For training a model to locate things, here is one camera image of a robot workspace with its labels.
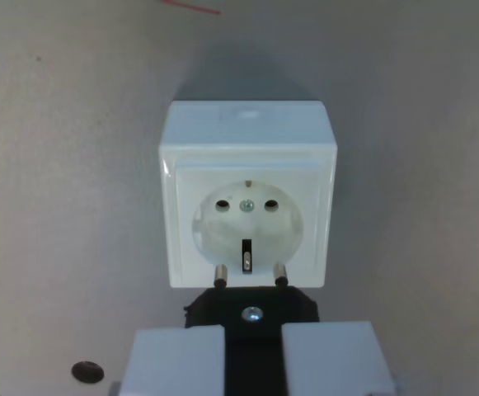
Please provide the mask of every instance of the gray surface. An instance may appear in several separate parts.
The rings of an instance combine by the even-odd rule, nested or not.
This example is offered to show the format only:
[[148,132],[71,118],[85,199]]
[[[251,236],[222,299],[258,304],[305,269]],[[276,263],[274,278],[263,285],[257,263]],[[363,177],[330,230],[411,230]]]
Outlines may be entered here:
[[0,1],[0,393],[107,395],[137,328],[182,323],[172,98],[313,97],[340,150],[322,319],[371,320],[405,395],[479,394],[479,2],[222,8]]

